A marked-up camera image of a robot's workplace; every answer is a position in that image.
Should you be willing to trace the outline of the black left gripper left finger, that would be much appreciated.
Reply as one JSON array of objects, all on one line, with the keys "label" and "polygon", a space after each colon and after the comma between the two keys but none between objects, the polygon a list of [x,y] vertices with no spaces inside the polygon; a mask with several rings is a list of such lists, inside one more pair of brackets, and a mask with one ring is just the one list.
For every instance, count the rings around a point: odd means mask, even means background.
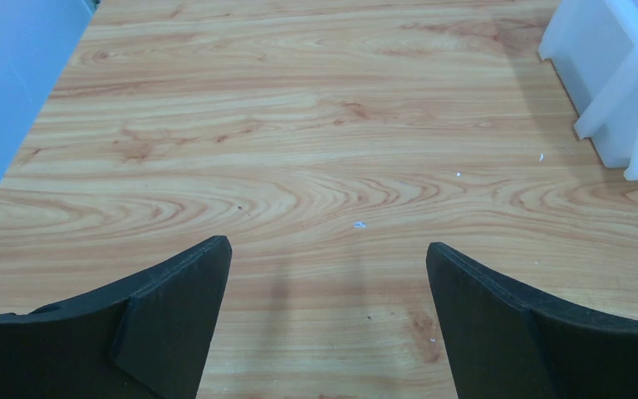
[{"label": "black left gripper left finger", "polygon": [[193,398],[232,247],[213,236],[27,314],[0,314],[0,398]]}]

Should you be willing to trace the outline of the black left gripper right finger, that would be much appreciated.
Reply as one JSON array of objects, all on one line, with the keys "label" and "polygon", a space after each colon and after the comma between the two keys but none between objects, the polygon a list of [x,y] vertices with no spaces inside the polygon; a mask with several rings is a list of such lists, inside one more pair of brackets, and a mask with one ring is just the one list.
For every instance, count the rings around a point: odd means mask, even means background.
[{"label": "black left gripper right finger", "polygon": [[461,398],[638,398],[638,320],[586,308],[432,243],[426,269]]}]

